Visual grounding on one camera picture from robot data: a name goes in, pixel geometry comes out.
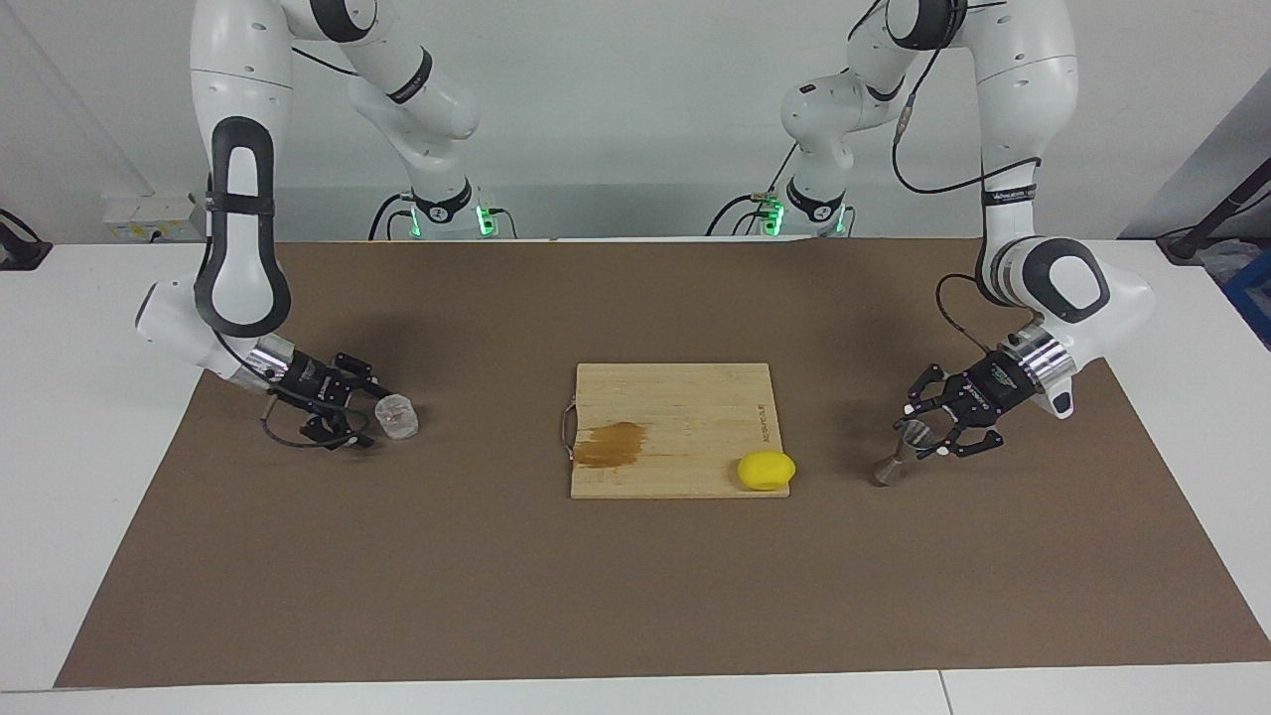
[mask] brown stain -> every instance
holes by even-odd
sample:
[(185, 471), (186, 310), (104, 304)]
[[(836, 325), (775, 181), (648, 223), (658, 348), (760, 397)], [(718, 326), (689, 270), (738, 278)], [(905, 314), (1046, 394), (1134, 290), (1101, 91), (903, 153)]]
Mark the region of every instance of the brown stain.
[(634, 423), (618, 423), (608, 428), (595, 429), (587, 442), (580, 444), (574, 451), (574, 461), (581, 467), (601, 470), (629, 467), (636, 464), (641, 451), (644, 450), (647, 434), (648, 431)]

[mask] white wall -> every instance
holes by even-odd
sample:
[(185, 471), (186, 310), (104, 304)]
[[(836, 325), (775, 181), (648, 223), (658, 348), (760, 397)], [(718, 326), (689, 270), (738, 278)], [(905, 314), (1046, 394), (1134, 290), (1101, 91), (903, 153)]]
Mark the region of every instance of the white wall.
[[(1154, 236), (1200, 222), (1267, 159), (1271, 159), (1271, 71), (1166, 183), (1125, 235)], [(1253, 199), (1266, 190), (1271, 190), (1271, 184)], [(1214, 235), (1271, 237), (1271, 201), (1228, 220)]]
[[(473, 177), (500, 189), (525, 232), (588, 235), (697, 234), (724, 199), (766, 187), (788, 147), (782, 95), (841, 69), (843, 34), (868, 0), (797, 9), (763, 0), (398, 4), (438, 67), (483, 99), (468, 150)], [(187, 74), (192, 0), (0, 0), (6, 6), (146, 183), (201, 189), (206, 166)], [(1038, 221), (1050, 232), (1112, 237), (1271, 66), (1271, 13), (1261, 0), (1070, 8), (1082, 105), (1047, 154)], [(43, 83), (6, 37), (0, 203), (53, 239), (99, 240), (95, 198), (119, 193), (126, 171), (86, 147), (57, 102), (41, 97)], [(375, 197), (403, 173), (348, 107), (342, 77), (297, 62), (296, 83), (278, 174), (291, 213), (280, 217), (280, 232), (357, 237)], [(927, 86), (905, 165), (918, 182), (965, 178), (979, 166), (970, 58), (951, 53)], [(863, 132), (854, 145), (849, 201), (862, 211), (859, 234), (979, 231), (975, 190), (932, 198), (896, 185), (890, 130)]]

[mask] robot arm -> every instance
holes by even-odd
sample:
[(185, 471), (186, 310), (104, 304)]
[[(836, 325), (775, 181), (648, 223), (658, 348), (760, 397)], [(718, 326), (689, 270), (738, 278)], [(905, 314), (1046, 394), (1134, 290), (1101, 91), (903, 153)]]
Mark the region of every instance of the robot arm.
[(356, 391), (381, 400), (381, 423), (386, 401), (395, 420), (403, 410), (408, 425), (417, 420), (366, 363), (341, 353), (323, 366), (273, 333), (291, 306), (273, 251), (273, 183), (292, 42), (336, 42), (353, 63), (353, 103), (402, 154), (426, 225), (452, 237), (493, 230), (454, 146), (477, 130), (475, 102), (408, 34), (389, 0), (200, 0), (194, 9), (191, 84), (211, 164), (208, 246), (197, 273), (151, 287), (136, 326), (188, 363), (306, 410), (313, 420), (301, 432), (322, 447), (370, 446), (346, 419)]
[(361, 74), (352, 80), (355, 103), (402, 154), (417, 206), (447, 232), (479, 235), (473, 189), (452, 146), (477, 131), (475, 100), (433, 67), (408, 30), (389, 0), (196, 5), (191, 80), (212, 171), (211, 251), (194, 297), (212, 329), (258, 337), (277, 329), (291, 306), (273, 255), (273, 175), (291, 113), (295, 39), (339, 44)]
[[(914, 57), (951, 47), (971, 51), (980, 104), (985, 235), (976, 281), (986, 298), (1036, 317), (970, 370), (947, 375), (932, 366), (915, 384), (906, 415), (941, 411), (953, 420), (919, 457), (999, 447), (996, 422), (1030, 399), (1071, 417), (1073, 377), (1155, 306), (1138, 274), (1101, 264), (1073, 239), (1033, 230), (1040, 157), (1077, 105), (1077, 50), (1063, 0), (877, 0), (848, 37), (848, 70), (787, 95), (784, 123), (802, 149), (785, 187), (792, 230), (833, 232), (852, 166), (846, 135), (895, 118), (899, 144), (914, 109), (915, 95), (901, 97)], [(924, 399), (938, 384), (943, 392)], [(970, 429), (986, 434), (960, 443)]]

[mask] black stand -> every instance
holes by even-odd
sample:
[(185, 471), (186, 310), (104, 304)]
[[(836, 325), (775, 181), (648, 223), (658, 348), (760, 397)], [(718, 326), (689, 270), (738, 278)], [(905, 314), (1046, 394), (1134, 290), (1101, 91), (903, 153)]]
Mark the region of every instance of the black stand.
[(1209, 236), (1218, 230), (1228, 218), (1234, 216), (1242, 206), (1248, 203), (1260, 188), (1271, 182), (1271, 159), (1267, 159), (1257, 168), (1249, 178), (1244, 179), (1235, 190), (1232, 192), (1216, 208), (1210, 211), (1205, 220), (1196, 224), (1196, 227), (1182, 237), (1159, 237), (1157, 245), (1166, 254), (1166, 258), (1176, 265), (1199, 265), (1200, 259), (1196, 251), (1200, 250)]
[(0, 262), (0, 271), (34, 271), (53, 249), (52, 243), (32, 243), (18, 237), (4, 224), (0, 224), (0, 245), (9, 253), (9, 258)]

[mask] white table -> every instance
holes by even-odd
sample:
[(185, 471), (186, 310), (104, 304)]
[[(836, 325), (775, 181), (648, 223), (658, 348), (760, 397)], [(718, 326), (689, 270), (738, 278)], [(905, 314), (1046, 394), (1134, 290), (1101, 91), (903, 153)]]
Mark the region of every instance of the white table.
[[(1150, 244), (1092, 248), (1159, 295), (1110, 363), (1266, 629), (1271, 353), (1202, 271)], [(64, 245), (33, 273), (0, 274), (0, 714), (1271, 711), (1271, 663), (47, 692), (198, 378), (132, 330), (137, 305), (201, 250)]]

